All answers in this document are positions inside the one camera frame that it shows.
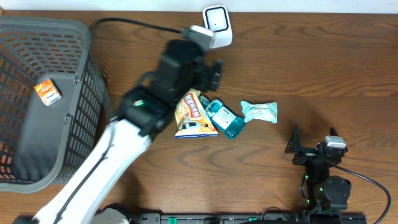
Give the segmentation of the light teal wipes packet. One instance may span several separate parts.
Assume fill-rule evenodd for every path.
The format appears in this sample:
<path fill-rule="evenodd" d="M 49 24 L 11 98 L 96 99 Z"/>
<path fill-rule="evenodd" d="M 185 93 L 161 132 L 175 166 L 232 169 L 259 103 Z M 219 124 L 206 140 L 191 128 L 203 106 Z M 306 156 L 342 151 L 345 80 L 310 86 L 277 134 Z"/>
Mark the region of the light teal wipes packet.
<path fill-rule="evenodd" d="M 244 115 L 244 121 L 246 123 L 253 119 L 260 119 L 273 124 L 277 123 L 277 102 L 251 104 L 247 101 L 241 101 L 241 106 Z"/>

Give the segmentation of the yellow red snack bag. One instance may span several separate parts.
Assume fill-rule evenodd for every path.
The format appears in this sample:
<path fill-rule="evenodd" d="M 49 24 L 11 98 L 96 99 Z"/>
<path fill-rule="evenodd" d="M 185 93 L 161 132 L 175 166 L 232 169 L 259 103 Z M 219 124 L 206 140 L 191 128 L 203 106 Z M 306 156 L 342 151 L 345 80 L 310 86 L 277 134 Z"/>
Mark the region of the yellow red snack bag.
<path fill-rule="evenodd" d="M 177 139 L 218 136 L 215 126 L 198 99 L 199 95 L 200 91 L 190 89 L 178 103 L 175 110 Z"/>

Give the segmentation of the teal mouthwash bottle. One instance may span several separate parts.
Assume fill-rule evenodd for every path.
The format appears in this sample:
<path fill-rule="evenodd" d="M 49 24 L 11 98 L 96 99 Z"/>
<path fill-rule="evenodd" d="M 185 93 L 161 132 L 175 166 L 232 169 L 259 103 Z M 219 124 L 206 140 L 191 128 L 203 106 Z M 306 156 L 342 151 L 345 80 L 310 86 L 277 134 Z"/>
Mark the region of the teal mouthwash bottle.
<path fill-rule="evenodd" d="M 219 99 L 211 101 L 205 95 L 200 95 L 198 99 L 211 122 L 220 129 L 228 139 L 235 139 L 245 128 L 246 123 L 243 118 L 229 109 Z"/>

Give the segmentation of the small orange box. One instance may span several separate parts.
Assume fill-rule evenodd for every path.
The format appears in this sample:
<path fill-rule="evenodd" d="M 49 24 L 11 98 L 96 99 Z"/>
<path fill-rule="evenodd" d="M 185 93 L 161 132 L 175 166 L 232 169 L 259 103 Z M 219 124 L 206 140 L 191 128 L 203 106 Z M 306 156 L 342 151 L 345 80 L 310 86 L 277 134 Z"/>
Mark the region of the small orange box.
<path fill-rule="evenodd" d="M 62 98 L 62 94 L 51 79 L 46 79 L 34 87 L 45 106 L 50 106 Z"/>

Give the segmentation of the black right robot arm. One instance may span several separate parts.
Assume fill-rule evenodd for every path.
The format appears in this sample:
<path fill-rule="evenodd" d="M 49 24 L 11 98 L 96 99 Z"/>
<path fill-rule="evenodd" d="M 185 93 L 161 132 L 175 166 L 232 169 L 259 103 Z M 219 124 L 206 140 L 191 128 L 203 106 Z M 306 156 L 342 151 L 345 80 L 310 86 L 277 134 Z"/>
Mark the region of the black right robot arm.
<path fill-rule="evenodd" d="M 330 174 L 330 168 L 339 164 L 348 152 L 345 141 L 335 128 L 316 147 L 301 144 L 299 129 L 294 127 L 292 137 L 285 148 L 293 154 L 292 163 L 305 167 L 300 192 L 307 199 L 308 207 L 318 212 L 339 212 L 348 208 L 351 182 Z"/>

